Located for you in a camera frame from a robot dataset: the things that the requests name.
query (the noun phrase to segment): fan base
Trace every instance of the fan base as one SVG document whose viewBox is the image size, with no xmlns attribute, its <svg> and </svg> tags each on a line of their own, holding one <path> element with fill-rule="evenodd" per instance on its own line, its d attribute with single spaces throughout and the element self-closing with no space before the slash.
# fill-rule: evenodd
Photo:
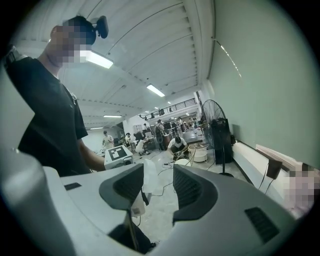
<svg viewBox="0 0 320 256">
<path fill-rule="evenodd" d="M 219 174 L 224 175 L 224 176 L 233 177 L 233 178 L 234 178 L 234 176 L 233 176 L 232 174 L 227 173 L 227 172 L 220 172 Z"/>
</svg>

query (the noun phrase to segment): neck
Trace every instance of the neck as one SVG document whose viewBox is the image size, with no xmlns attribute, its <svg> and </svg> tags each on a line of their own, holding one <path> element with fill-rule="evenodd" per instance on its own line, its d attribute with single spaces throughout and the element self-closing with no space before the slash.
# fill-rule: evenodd
<svg viewBox="0 0 320 256">
<path fill-rule="evenodd" d="M 37 59 L 54 77 L 59 79 L 58 72 L 62 67 L 61 64 L 54 63 L 52 60 L 50 60 L 46 54 L 46 51 L 44 51 Z"/>
</svg>

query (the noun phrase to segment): black t-shirt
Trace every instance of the black t-shirt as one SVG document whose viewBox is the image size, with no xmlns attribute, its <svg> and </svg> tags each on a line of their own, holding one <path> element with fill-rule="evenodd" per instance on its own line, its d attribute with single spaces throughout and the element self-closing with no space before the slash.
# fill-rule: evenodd
<svg viewBox="0 0 320 256">
<path fill-rule="evenodd" d="M 7 72 L 34 111 L 19 149 L 61 177 L 90 173 L 78 148 L 78 139 L 88 133 L 76 97 L 37 59 L 15 61 Z"/>
</svg>

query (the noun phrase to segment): fluorescent light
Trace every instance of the fluorescent light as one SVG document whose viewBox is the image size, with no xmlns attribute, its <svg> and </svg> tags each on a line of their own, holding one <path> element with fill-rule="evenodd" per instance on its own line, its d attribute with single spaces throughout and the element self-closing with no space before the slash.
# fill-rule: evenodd
<svg viewBox="0 0 320 256">
<path fill-rule="evenodd" d="M 164 97 L 164 96 L 165 96 L 161 91 L 159 91 L 159 90 L 158 90 L 156 87 L 154 87 L 152 84 L 148 85 L 147 88 L 148 88 L 150 91 L 154 92 L 155 94 L 159 95 L 160 97 Z"/>
<path fill-rule="evenodd" d="M 122 115 L 104 115 L 104 118 L 122 118 Z"/>
<path fill-rule="evenodd" d="M 104 56 L 98 55 L 93 51 L 89 51 L 86 53 L 85 60 L 87 62 L 92 62 L 94 64 L 102 66 L 106 69 L 109 69 L 114 64 L 111 60 L 107 59 Z"/>
</svg>

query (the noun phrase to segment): green wall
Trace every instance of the green wall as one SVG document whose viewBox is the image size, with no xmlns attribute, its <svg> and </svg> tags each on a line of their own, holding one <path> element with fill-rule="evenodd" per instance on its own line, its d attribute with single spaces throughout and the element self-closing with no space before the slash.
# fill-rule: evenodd
<svg viewBox="0 0 320 256">
<path fill-rule="evenodd" d="M 269 1 L 215 0 L 209 81 L 235 137 L 320 168 L 320 75 L 294 23 Z"/>
</svg>

